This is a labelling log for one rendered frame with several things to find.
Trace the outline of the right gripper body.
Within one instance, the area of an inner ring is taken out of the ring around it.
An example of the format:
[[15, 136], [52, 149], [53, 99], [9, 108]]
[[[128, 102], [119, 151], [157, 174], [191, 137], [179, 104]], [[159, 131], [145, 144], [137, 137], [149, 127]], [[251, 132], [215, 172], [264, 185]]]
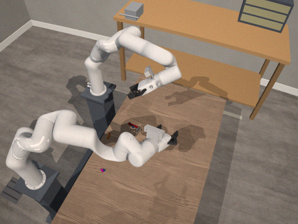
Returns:
[[158, 151], [160, 152], [167, 148], [169, 145], [167, 144], [171, 139], [171, 136], [165, 133], [165, 136], [163, 138], [158, 138]]

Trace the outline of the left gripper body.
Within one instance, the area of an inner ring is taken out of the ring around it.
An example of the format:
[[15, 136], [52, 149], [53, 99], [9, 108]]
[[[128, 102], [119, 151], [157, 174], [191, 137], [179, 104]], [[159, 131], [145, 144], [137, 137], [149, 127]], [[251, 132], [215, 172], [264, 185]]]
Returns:
[[144, 79], [142, 81], [139, 82], [138, 85], [138, 90], [142, 91], [143, 89], [147, 89], [146, 92], [141, 95], [144, 96], [152, 91], [154, 91], [155, 89], [159, 88], [155, 82], [155, 80], [153, 79], [153, 77], [149, 77], [147, 79]]

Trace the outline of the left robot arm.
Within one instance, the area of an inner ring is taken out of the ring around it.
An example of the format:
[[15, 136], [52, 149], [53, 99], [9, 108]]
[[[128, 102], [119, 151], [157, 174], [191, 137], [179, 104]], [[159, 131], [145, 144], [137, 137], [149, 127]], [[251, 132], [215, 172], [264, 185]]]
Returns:
[[107, 60], [110, 53], [117, 52], [121, 47], [147, 57], [165, 67], [165, 70], [156, 74], [153, 73], [150, 66], [145, 68], [145, 76], [152, 76], [158, 87], [165, 86], [182, 77], [176, 58], [171, 52], [140, 37], [141, 31], [135, 26], [130, 26], [118, 31], [108, 40], [102, 38], [97, 40], [91, 55], [84, 62], [90, 79], [87, 87], [90, 87], [92, 95], [101, 96], [105, 94], [107, 88], [104, 85], [102, 71], [99, 67]]

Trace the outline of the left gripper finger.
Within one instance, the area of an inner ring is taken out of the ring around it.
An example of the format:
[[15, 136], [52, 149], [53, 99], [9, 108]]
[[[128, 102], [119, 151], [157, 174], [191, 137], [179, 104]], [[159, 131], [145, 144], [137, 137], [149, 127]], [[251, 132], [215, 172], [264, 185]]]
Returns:
[[143, 95], [146, 92], [146, 90], [147, 90], [146, 88], [143, 89], [141, 92], [140, 92], [140, 90], [136, 90], [135, 92], [131, 92], [131, 93], [127, 94], [127, 96], [131, 100], [135, 97]]
[[130, 88], [131, 92], [136, 91], [138, 89], [138, 83], [129, 87], [129, 88]]

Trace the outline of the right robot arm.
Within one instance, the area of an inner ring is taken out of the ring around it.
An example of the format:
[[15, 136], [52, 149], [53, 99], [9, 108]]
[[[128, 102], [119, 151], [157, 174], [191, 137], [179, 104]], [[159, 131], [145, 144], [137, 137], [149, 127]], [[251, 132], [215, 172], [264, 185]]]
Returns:
[[6, 158], [7, 167], [26, 181], [29, 189], [35, 190], [45, 184], [46, 174], [27, 158], [31, 152], [48, 150], [53, 138], [59, 143], [91, 149], [106, 160], [123, 162], [128, 159], [133, 166], [141, 167], [158, 151], [158, 138], [165, 136], [164, 130], [147, 124], [143, 142], [138, 142], [129, 132], [123, 132], [115, 147], [109, 147], [99, 140], [94, 128], [76, 125], [76, 121], [74, 111], [58, 110], [41, 115], [34, 130], [19, 128]]

